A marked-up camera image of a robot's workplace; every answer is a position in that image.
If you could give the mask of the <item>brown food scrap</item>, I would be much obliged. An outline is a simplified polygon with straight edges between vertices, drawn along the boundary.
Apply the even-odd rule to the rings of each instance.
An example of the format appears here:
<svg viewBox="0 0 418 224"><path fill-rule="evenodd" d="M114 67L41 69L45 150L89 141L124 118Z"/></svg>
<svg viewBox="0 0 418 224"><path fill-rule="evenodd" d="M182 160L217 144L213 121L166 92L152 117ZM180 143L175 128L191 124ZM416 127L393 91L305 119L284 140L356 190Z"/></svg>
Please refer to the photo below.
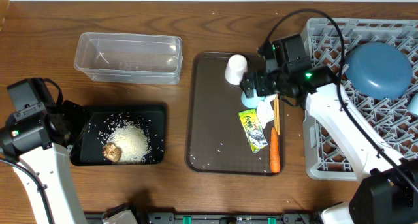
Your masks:
<svg viewBox="0 0 418 224"><path fill-rule="evenodd" d="M114 143L109 143L103 147L102 153L111 162L118 162L121 158L122 151Z"/></svg>

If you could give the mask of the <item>dark blue large bowl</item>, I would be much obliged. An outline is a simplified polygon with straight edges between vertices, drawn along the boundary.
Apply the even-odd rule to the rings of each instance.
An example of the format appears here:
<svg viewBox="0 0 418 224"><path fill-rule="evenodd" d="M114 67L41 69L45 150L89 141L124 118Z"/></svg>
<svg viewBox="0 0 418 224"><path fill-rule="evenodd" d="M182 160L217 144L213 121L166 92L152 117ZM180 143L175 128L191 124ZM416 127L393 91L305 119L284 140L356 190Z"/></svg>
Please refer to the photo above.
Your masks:
<svg viewBox="0 0 418 224"><path fill-rule="evenodd" d="M408 89L412 67L405 54L380 42L362 44L346 57L352 86L375 99L397 99Z"/></svg>

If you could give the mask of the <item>pile of white rice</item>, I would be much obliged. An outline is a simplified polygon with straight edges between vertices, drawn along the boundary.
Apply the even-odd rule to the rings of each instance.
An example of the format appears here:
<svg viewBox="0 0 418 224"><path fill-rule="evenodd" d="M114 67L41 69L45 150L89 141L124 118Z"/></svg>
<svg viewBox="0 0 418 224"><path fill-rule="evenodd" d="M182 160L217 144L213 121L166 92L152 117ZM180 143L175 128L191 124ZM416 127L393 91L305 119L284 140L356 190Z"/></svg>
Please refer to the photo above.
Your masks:
<svg viewBox="0 0 418 224"><path fill-rule="evenodd" d="M152 139L157 135L150 133L146 120L132 114L114 113L104 117L104 124L98 130L96 139L99 140L101 153L106 144L114 143L121 151L116 165L156 164L160 160L164 149L161 146L152 146Z"/></svg>

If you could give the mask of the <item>light blue small bowl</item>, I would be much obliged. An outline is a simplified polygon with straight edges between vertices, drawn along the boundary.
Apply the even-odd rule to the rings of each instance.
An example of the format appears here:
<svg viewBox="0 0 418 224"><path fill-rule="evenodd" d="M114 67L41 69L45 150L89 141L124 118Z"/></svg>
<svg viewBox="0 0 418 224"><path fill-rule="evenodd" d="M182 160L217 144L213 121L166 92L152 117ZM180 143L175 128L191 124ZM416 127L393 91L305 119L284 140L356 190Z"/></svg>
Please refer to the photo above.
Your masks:
<svg viewBox="0 0 418 224"><path fill-rule="evenodd" d="M418 116L418 94L415 94L411 98L410 103L407 106L407 110L409 113Z"/></svg>

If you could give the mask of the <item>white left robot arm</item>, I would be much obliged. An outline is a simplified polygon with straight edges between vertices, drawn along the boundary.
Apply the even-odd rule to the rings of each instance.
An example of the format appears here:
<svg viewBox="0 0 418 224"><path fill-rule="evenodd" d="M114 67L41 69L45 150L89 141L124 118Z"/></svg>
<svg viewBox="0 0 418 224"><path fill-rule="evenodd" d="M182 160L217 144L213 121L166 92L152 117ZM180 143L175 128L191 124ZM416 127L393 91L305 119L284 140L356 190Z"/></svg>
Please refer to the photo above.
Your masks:
<svg viewBox="0 0 418 224"><path fill-rule="evenodd" d="M63 97L53 98L48 83L27 78L8 86L16 111L1 129L1 162L24 185L37 223L86 223L71 176Z"/></svg>

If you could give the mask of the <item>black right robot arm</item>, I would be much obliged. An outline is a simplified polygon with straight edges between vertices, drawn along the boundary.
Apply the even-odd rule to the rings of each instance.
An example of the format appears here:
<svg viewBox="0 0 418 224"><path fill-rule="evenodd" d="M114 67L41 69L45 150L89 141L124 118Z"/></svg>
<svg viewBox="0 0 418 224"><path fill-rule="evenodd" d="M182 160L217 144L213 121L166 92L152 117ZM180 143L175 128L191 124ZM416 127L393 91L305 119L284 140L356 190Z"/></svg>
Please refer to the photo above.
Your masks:
<svg viewBox="0 0 418 224"><path fill-rule="evenodd" d="M265 41L265 72L243 76L247 97L277 94L314 117L332 137L360 183L349 202L320 212L321 223L416 223L417 162L392 149L349 100L328 67L313 67L300 35Z"/></svg>

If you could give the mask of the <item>grey dishwasher rack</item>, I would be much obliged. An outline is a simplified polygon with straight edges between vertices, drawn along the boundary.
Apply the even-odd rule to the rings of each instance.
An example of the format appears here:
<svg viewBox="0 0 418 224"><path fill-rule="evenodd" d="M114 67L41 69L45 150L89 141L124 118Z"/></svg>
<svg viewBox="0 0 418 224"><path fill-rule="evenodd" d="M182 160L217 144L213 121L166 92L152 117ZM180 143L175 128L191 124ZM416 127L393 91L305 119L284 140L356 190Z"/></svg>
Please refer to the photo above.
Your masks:
<svg viewBox="0 0 418 224"><path fill-rule="evenodd" d="M417 94L417 21L336 19L344 37L346 52L368 42L391 45L401 51L412 68L412 79L406 92L397 99L378 100L357 91L347 77L342 85L351 101L375 131L406 159L417 158L417 117L407 106ZM302 33L304 46L313 66L328 66L338 72L340 41L326 18L310 18ZM306 173L316 180L354 181L355 173L342 151L325 128L309 114L303 121Z"/></svg>

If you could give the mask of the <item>right wooden chopstick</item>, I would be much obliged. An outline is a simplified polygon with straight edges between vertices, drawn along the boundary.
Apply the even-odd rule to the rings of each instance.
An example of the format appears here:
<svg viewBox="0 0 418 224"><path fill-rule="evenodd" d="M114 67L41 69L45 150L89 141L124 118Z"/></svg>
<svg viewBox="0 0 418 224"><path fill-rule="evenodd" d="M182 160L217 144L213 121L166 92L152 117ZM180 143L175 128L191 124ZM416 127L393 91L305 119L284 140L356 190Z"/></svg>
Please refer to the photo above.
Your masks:
<svg viewBox="0 0 418 224"><path fill-rule="evenodd" d="M274 99L274 107L275 107L275 128L276 128L278 136L280 136L280 101L277 96Z"/></svg>

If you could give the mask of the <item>wooden chopstick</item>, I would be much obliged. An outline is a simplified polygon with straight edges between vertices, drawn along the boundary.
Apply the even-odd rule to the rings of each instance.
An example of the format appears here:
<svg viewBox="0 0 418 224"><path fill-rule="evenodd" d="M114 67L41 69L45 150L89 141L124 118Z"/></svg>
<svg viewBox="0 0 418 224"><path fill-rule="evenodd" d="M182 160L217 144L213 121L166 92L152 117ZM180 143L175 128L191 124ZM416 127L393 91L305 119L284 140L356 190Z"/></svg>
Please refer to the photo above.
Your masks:
<svg viewBox="0 0 418 224"><path fill-rule="evenodd" d="M278 110L278 98L276 97L274 99L274 127L277 131L277 134L280 131L280 123L279 123L279 116L278 116L279 110Z"/></svg>
<svg viewBox="0 0 418 224"><path fill-rule="evenodd" d="M277 96L274 99L274 107L275 107L275 128L276 128L278 136L280 136L280 101Z"/></svg>

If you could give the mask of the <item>left wooden chopstick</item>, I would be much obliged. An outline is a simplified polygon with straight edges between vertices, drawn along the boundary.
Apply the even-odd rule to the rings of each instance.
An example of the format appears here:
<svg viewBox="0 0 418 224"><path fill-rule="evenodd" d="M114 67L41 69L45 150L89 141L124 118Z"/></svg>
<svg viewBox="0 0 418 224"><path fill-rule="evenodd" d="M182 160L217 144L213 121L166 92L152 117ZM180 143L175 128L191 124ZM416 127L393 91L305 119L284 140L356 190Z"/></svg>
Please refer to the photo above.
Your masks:
<svg viewBox="0 0 418 224"><path fill-rule="evenodd" d="M280 131L280 123L279 123L279 116L278 116L279 110L278 110L278 98L276 97L274 99L274 127L277 131L277 134Z"/></svg>

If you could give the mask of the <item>crumpled white tissue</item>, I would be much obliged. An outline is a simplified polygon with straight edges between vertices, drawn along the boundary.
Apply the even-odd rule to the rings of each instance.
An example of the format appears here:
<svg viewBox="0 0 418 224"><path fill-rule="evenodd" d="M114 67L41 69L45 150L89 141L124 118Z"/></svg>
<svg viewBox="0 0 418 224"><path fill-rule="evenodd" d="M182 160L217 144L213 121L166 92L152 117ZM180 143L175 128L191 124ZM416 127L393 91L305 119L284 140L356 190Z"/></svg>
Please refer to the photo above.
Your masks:
<svg viewBox="0 0 418 224"><path fill-rule="evenodd" d="M256 108L257 118L261 127L264 129L267 123L274 119L274 109L271 102L276 98L276 95L269 95L264 100L259 101Z"/></svg>

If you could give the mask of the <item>pink plastic cup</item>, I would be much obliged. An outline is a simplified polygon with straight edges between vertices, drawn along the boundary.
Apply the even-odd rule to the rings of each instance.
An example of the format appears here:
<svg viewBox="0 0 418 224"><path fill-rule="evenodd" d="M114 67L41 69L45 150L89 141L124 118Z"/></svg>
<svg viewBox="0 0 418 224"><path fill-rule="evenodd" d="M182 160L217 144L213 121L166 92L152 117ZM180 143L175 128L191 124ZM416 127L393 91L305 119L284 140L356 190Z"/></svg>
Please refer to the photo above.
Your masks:
<svg viewBox="0 0 418 224"><path fill-rule="evenodd" d="M231 56L227 62L225 79L232 85L239 85L244 73L247 72L247 70L247 59L240 54L235 54Z"/></svg>

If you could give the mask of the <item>black plastic tray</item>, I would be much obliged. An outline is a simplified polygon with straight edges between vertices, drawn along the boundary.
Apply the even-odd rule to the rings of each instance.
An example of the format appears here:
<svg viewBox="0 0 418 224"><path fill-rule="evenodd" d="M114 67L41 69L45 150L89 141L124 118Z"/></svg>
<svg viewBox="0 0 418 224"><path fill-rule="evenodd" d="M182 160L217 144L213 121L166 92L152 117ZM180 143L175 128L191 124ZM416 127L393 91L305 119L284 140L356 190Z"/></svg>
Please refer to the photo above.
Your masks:
<svg viewBox="0 0 418 224"><path fill-rule="evenodd" d="M98 130L104 125L105 116L114 113L132 114L145 119L150 133L157 136L152 139L152 146L161 146L164 152L158 160L160 163L165 153L165 123L166 111L160 104L147 105L121 105L121 106L85 106L87 110L87 123L82 131L81 141L73 146L71 163L76 166L116 165L104 159L101 153L99 140L96 139Z"/></svg>

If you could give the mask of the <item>green foil snack wrapper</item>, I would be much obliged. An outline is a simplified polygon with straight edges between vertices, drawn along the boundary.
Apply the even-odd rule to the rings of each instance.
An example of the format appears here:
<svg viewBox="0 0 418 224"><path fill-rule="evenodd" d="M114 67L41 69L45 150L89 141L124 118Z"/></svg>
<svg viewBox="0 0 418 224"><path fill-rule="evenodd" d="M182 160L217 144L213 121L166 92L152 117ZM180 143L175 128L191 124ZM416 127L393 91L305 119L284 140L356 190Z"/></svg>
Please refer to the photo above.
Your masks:
<svg viewBox="0 0 418 224"><path fill-rule="evenodd" d="M248 139L249 146L253 153L257 153L267 146L268 142L264 136L262 125L257 117L256 109L241 111L238 115Z"/></svg>

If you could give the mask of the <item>orange carrot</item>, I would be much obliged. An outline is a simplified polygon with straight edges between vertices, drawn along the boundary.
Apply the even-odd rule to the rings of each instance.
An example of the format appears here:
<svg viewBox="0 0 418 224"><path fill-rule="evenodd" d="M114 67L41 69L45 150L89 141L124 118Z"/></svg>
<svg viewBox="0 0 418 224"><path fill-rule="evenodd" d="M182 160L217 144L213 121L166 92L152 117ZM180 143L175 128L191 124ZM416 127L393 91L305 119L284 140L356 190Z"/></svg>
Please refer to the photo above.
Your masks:
<svg viewBox="0 0 418 224"><path fill-rule="evenodd" d="M273 173L278 173L281 170L280 147L278 133L275 127L270 132L270 169Z"/></svg>

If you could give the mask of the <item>brown serving tray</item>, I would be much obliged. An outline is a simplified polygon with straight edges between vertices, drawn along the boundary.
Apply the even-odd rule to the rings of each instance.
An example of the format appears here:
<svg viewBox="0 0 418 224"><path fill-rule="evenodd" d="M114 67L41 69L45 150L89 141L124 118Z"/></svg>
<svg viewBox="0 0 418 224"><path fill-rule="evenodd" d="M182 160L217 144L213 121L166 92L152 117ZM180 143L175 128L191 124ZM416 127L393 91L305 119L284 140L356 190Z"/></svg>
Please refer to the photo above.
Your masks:
<svg viewBox="0 0 418 224"><path fill-rule="evenodd" d="M225 79L230 56L203 52L193 61L185 162L195 172L273 176L270 149L253 153L240 121L242 90Z"/></svg>

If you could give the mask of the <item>clear plastic container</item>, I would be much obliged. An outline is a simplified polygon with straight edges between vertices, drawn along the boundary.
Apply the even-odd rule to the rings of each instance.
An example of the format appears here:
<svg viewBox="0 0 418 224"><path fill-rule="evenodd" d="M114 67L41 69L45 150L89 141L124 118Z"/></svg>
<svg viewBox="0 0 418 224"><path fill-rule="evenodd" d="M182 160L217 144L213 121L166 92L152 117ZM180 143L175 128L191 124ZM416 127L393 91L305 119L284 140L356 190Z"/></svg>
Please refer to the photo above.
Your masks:
<svg viewBox="0 0 418 224"><path fill-rule="evenodd" d="M74 68L97 82L177 84L182 39L129 33L82 33Z"/></svg>

